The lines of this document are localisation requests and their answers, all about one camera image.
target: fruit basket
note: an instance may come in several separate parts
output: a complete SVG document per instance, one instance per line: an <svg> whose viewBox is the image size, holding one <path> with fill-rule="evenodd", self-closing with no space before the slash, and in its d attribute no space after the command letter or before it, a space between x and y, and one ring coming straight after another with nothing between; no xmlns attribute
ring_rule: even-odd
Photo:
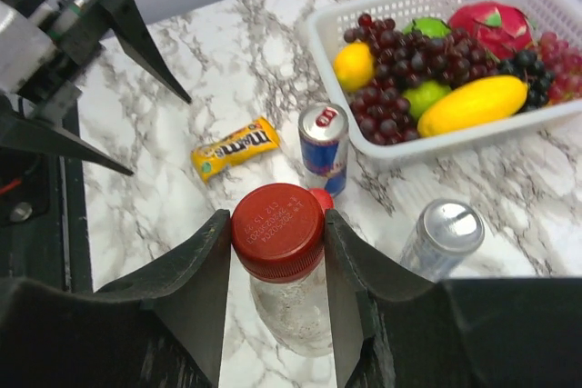
<svg viewBox="0 0 582 388"><path fill-rule="evenodd" d="M316 11L306 21L306 40L330 100L340 104L349 114L349 135L352 144L381 166L400 165L414 158L442 155L457 148L488 145L503 137L526 129L541 129L564 117L582 111L582 100L573 100L517 114L503 120L481 124L449 134L430 136L390 146L368 141L356 123L348 98L336 78L334 58L346 46L344 33L364 12L374 18L388 17L396 28L406 26L413 18L433 16L447 20L459 7L486 0L354 0L331 5ZM578 0L495 0L519 8L536 24L535 37L551 30L568 40L572 47L582 47L582 7Z"/></svg>

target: clear plastic bottle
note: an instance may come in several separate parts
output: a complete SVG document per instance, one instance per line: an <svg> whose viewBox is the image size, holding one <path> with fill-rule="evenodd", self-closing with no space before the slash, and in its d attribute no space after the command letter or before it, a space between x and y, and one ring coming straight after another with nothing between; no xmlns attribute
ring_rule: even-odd
<svg viewBox="0 0 582 388"><path fill-rule="evenodd" d="M309 357L332 352L323 210L333 200L321 190L317 196L297 185L265 185L232 218L233 246L251 274L259 317L279 343Z"/></svg>

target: red cap on can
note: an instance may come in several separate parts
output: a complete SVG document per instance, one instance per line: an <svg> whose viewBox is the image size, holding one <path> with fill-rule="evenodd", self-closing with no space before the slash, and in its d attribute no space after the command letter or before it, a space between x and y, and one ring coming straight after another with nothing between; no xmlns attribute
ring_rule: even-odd
<svg viewBox="0 0 582 388"><path fill-rule="evenodd" d="M316 268L324 254L323 229L320 203L292 184L257 188L232 217L240 262L254 277L271 283L292 282Z"/></svg>

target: white marble surface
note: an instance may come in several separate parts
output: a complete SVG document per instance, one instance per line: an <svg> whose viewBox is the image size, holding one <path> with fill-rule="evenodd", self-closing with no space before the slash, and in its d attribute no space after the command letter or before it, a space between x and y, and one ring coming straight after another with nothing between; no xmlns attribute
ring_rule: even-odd
<svg viewBox="0 0 582 388"><path fill-rule="evenodd" d="M302 184L298 112L326 93L296 25L337 1L225 0L151 26L170 69L193 96L191 106L134 65L115 40L105 42L83 87L82 136L129 164L135 176L85 165L95 289L180 244L215 209L232 211L252 189ZM204 185L190 151L259 115L280 133L281 150ZM394 257L425 204L461 199L482 213L487 238L455 275L581 274L581 122L579 116L551 133L381 174L351 150L336 208ZM336 386L332 356L305 359L276 346L256 316L235 256L221 386Z"/></svg>

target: silver can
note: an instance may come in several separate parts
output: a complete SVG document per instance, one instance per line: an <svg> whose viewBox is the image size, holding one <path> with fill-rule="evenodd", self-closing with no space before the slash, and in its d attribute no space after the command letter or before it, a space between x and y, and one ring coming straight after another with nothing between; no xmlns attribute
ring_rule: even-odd
<svg viewBox="0 0 582 388"><path fill-rule="evenodd" d="M438 199L418 218L400 264L437 282L476 251L484 238L485 226L477 211L457 200Z"/></svg>
<svg viewBox="0 0 582 388"><path fill-rule="evenodd" d="M299 116L299 142L308 188L341 193L347 179L346 111L337 104L311 104Z"/></svg>

